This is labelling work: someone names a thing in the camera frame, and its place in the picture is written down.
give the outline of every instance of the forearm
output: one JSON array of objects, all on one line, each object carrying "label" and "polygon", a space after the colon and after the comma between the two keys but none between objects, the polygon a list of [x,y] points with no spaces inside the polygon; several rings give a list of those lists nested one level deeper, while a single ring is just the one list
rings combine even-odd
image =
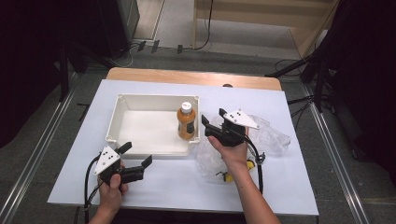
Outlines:
[{"label": "forearm", "polygon": [[99,206],[95,216],[90,220],[90,224],[110,224],[116,214],[117,212]]},{"label": "forearm", "polygon": [[248,224],[280,223],[267,201],[262,197],[247,169],[234,172],[233,178]]}]

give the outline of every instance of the bottle cap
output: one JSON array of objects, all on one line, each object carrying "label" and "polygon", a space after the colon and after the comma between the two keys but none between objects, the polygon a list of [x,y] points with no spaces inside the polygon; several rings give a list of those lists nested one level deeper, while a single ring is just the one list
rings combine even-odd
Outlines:
[{"label": "bottle cap", "polygon": [[181,112],[183,114],[190,114],[192,110],[192,106],[190,102],[184,102],[183,104],[181,104]]}]

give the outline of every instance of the plastic bottle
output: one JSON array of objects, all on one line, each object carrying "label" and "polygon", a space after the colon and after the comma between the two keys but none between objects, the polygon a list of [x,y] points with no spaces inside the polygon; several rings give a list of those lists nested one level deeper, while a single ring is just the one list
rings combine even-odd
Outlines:
[{"label": "plastic bottle", "polygon": [[195,134],[195,111],[192,109],[190,102],[181,104],[181,108],[177,111],[178,129],[177,133],[184,140],[191,139]]}]

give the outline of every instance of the white plastic tray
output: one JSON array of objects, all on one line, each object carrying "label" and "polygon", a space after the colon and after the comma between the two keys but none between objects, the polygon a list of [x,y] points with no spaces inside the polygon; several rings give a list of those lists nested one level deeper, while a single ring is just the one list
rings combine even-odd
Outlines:
[{"label": "white plastic tray", "polygon": [[[189,140],[177,134],[177,111],[183,102],[195,110],[195,136]],[[199,143],[199,97],[184,95],[120,94],[114,107],[106,141],[115,147],[132,143],[123,157],[158,155],[187,156],[190,144]]]}]

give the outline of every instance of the plastic bag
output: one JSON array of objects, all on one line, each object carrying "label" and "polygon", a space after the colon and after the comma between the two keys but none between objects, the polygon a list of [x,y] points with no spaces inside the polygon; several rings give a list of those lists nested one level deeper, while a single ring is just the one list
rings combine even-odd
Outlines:
[{"label": "plastic bag", "polygon": [[[290,137],[273,129],[265,119],[250,116],[258,125],[259,130],[249,129],[248,136],[260,154],[265,156],[281,156],[290,144]],[[210,123],[219,127],[224,122],[222,117],[216,117]],[[202,138],[200,143],[193,147],[196,150],[196,163],[201,175],[208,182],[215,184],[225,184],[223,174],[227,172],[227,166],[221,158],[221,155],[209,143],[206,137]]]}]

